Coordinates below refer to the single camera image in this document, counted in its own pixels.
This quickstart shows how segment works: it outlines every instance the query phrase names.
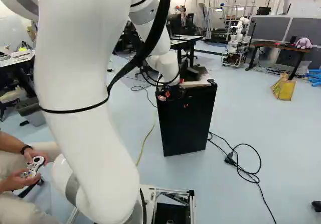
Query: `trash bin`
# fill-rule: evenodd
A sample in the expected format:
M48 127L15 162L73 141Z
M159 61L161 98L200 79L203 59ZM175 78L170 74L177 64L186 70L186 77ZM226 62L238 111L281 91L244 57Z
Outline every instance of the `trash bin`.
M27 119L29 123L35 127L46 123L45 117L41 112L37 97L21 101L17 105L17 111L22 117Z

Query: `game controller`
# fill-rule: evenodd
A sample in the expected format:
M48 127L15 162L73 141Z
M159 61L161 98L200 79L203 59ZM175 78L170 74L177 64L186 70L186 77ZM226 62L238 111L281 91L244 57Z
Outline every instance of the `game controller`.
M35 156L32 163L27 163L28 171L21 174L22 178L32 178L35 177L37 171L45 163L45 158L42 156Z

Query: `black pedestal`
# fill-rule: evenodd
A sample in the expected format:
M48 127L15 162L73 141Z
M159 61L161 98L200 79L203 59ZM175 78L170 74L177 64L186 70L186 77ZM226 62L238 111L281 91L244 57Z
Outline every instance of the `black pedestal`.
M204 150L214 108L217 85L187 88L175 100L160 101L158 117L164 156Z

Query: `knee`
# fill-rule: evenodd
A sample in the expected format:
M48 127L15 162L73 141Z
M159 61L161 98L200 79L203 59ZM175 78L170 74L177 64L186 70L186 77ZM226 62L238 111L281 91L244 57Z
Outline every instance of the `knee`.
M12 204L10 210L3 214L0 223L3 224L35 224L40 218L40 211L32 203L21 201L8 201Z

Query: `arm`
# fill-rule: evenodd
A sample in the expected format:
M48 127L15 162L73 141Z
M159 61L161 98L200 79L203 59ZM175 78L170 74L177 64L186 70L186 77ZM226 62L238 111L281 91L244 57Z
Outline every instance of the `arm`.
M10 153L20 154L20 151L26 144L18 140L17 138L0 131L0 151L6 151ZM37 151L32 148L26 148L24 157L31 163L32 158L35 156L43 156L45 158L45 165L48 163L49 157L42 151Z
M0 195L5 191L20 190L25 186L30 186L40 180L41 175L38 173L35 177L22 178L20 175L28 171L28 169L22 169L13 172L4 181L0 182Z
M26 146L23 142L17 138L0 131L0 150L20 154L20 150Z

